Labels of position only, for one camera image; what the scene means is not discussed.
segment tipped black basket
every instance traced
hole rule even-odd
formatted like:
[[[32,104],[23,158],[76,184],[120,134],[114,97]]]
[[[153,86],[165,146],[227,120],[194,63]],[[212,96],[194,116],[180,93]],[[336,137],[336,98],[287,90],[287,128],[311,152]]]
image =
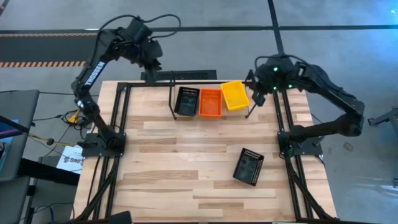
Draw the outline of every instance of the tipped black basket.
[[[198,108],[199,89],[181,86],[178,90],[174,112],[179,115],[195,116]]]
[[[252,186],[256,186],[263,161],[263,155],[243,148],[233,177]]]

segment orange basket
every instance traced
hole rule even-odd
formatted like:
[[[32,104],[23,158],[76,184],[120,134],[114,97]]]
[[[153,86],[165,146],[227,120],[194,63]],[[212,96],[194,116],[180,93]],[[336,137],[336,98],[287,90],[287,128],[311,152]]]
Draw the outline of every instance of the orange basket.
[[[222,110],[222,92],[217,89],[201,89],[199,99],[199,116],[219,118]]]

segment gray floor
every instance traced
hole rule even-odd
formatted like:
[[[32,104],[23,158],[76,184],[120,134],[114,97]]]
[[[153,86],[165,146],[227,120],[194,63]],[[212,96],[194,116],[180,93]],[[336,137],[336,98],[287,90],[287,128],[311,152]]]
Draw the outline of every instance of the gray floor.
[[[280,26],[328,26],[397,24],[398,4],[377,0],[274,0]],[[175,13],[183,26],[263,25],[271,26],[265,0],[10,0],[0,17],[1,30],[87,29],[120,14],[138,14],[145,19]],[[123,26],[126,21],[115,22]],[[165,20],[155,27],[174,26]],[[330,78],[366,104],[365,118],[385,113],[398,105],[398,30],[282,31],[289,54],[315,63]],[[217,69],[219,79],[242,79],[253,68],[258,55],[277,53],[272,31],[186,32],[160,40],[165,70]],[[70,93],[70,83],[80,68],[2,68],[0,91],[38,89]],[[101,80],[137,80],[141,70],[120,60],[110,63]],[[311,111],[322,121],[341,112],[327,100],[308,94]],[[75,109],[72,96],[41,95],[35,114],[46,118]],[[32,131],[59,138],[67,127],[61,121],[38,122]],[[66,142],[79,140],[69,131]],[[344,144],[353,146],[347,151]],[[390,124],[378,128],[364,125],[362,136],[329,136],[322,142],[326,171],[338,216],[343,220],[396,223],[398,189],[398,138]],[[37,159],[48,149],[29,140],[24,157]],[[48,214],[34,221],[48,220]]]

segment wooden table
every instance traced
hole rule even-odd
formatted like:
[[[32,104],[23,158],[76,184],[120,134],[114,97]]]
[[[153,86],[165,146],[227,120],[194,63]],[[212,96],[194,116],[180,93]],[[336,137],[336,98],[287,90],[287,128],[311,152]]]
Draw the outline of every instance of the wooden table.
[[[116,85],[114,81],[103,82],[99,94],[101,115],[107,123],[111,119]],[[219,85],[184,86],[219,88]],[[312,125],[305,93],[289,90],[288,94],[294,123]],[[131,89],[127,143],[119,166],[113,213],[129,210],[134,222],[295,220],[285,162],[279,158],[276,138],[279,129],[272,96],[248,119],[244,118],[248,109],[229,112],[223,103],[221,119],[177,115],[176,121],[170,113],[168,98],[168,87]],[[287,128],[284,103],[281,96],[279,99]],[[243,147],[265,157],[256,187],[232,178]],[[75,199],[77,215],[86,206],[96,160],[88,158],[83,164]],[[324,166],[314,156],[302,156],[302,160],[309,191],[326,212],[335,216]],[[101,164],[102,161],[93,193],[98,186]],[[297,192],[305,217],[302,194],[299,189]],[[104,199],[100,217],[104,216],[107,194]]]

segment yellow basket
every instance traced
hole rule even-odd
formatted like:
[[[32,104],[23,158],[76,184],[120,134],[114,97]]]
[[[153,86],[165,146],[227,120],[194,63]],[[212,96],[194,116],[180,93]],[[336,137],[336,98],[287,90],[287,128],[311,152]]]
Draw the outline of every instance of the yellow basket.
[[[240,110],[250,105],[242,81],[223,83],[221,84],[221,91],[229,111]]]

